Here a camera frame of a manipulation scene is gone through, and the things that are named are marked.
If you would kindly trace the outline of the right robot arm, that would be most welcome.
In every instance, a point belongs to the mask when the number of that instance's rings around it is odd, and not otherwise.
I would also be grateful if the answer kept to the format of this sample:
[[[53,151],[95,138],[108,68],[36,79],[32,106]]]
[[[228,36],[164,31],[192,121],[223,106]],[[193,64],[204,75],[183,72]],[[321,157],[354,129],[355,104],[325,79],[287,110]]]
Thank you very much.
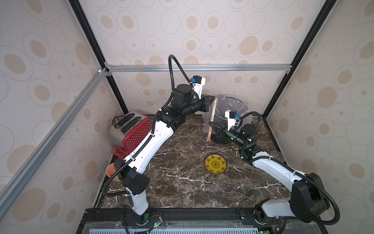
[[[258,128],[253,124],[245,124],[241,129],[218,121],[209,122],[209,125],[217,139],[225,139],[239,147],[244,162],[268,173],[290,191],[289,198],[266,199],[257,204],[254,214],[258,223],[277,216],[295,217],[304,223],[321,221],[319,216],[332,202],[318,175],[297,171],[261,151],[256,145]]]

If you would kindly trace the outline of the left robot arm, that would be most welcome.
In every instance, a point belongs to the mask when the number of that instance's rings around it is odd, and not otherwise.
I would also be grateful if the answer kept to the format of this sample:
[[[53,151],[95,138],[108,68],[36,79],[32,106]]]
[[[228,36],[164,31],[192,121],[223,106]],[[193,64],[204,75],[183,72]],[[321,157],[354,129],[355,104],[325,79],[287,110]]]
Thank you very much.
[[[215,96],[203,95],[197,85],[180,84],[172,91],[167,104],[154,118],[144,118],[123,140],[125,154],[115,161],[116,175],[125,187],[132,212],[137,216],[149,213],[146,188],[150,180],[144,171],[152,157],[185,122],[188,115],[208,112]]]

